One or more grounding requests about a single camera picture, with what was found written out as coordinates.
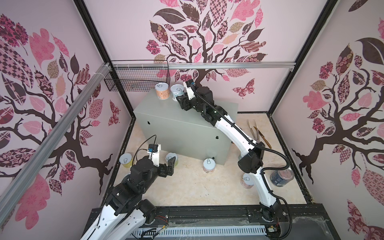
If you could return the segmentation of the green label can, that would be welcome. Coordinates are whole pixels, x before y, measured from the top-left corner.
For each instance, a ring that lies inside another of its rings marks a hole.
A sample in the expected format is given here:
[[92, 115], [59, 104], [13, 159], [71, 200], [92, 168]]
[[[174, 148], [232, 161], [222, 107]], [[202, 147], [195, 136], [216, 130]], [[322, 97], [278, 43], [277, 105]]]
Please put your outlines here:
[[176, 153], [168, 153], [166, 155], [167, 163], [172, 162], [172, 160], [175, 160], [174, 161], [174, 167], [176, 167], [178, 165], [178, 162], [179, 162], [178, 155]]

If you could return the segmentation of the teal label coconut can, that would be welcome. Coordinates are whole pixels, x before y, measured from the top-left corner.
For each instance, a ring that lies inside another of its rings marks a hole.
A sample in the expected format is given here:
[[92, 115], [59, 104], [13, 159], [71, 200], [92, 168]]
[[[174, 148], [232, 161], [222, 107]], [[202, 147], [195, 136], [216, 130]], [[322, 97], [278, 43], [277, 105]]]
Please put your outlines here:
[[170, 87], [172, 93], [173, 101], [177, 102], [177, 97], [180, 97], [184, 94], [184, 86], [180, 84], [175, 84]]

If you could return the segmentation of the orange label can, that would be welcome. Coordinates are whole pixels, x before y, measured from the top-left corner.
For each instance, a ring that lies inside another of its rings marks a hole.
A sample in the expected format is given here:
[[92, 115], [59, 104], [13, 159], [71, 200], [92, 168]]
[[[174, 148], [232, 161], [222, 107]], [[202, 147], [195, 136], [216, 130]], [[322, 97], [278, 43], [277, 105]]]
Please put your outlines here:
[[167, 83], [158, 83], [155, 90], [159, 100], [167, 100], [170, 97], [169, 85]]

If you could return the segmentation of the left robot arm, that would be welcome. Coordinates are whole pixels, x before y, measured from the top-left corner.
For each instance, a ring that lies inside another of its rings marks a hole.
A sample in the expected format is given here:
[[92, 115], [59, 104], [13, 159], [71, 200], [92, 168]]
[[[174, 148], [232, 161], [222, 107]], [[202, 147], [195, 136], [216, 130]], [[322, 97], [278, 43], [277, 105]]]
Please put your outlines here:
[[157, 208], [143, 194], [158, 177], [174, 174], [176, 157], [166, 164], [145, 156], [131, 167], [130, 177], [115, 186], [82, 240], [125, 240], [143, 225], [155, 220]]

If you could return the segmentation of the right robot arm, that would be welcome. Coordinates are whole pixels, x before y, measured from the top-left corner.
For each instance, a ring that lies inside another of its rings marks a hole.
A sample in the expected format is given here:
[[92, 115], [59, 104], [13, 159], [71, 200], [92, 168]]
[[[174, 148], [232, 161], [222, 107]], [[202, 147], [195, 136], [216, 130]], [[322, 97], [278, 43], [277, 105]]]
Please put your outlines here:
[[[228, 113], [220, 106], [215, 105], [213, 93], [207, 87], [196, 88], [190, 86], [186, 92], [177, 96], [176, 100], [185, 111], [196, 110], [203, 119], [224, 133], [240, 150], [239, 168], [255, 182], [257, 188], [261, 215], [267, 222], [287, 220], [289, 210], [282, 207], [287, 201], [274, 194], [268, 183], [265, 171], [281, 171], [290, 167], [288, 158], [275, 150], [265, 147], [264, 143], [251, 139], [240, 127], [238, 127]], [[270, 152], [280, 156], [286, 162], [283, 167], [263, 167], [264, 152]]]

